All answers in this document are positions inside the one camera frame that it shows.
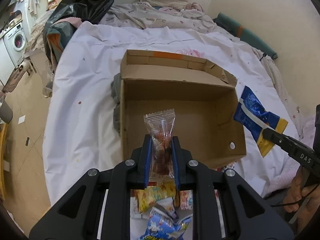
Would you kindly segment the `person's right hand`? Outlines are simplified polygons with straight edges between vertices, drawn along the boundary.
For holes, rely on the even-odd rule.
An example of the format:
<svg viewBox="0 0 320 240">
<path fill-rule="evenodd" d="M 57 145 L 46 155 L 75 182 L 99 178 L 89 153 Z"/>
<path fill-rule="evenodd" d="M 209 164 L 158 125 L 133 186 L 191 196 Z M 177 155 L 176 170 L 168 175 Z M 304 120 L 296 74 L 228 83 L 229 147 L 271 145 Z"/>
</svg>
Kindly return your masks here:
<svg viewBox="0 0 320 240">
<path fill-rule="evenodd" d="M 305 197 L 310 191 L 311 187 L 304 187 L 302 188 L 303 182 L 303 168 L 300 167 L 292 180 L 291 187 L 287 192 L 286 197 L 284 198 L 283 204 L 289 204 L 293 202 L 300 201 L 303 197 Z M 299 205 L 287 205 L 284 207 L 285 211 L 288 213 L 298 211 Z M 308 209 L 308 204 L 302 209 L 302 215 L 310 215 L 310 211 Z"/>
</svg>

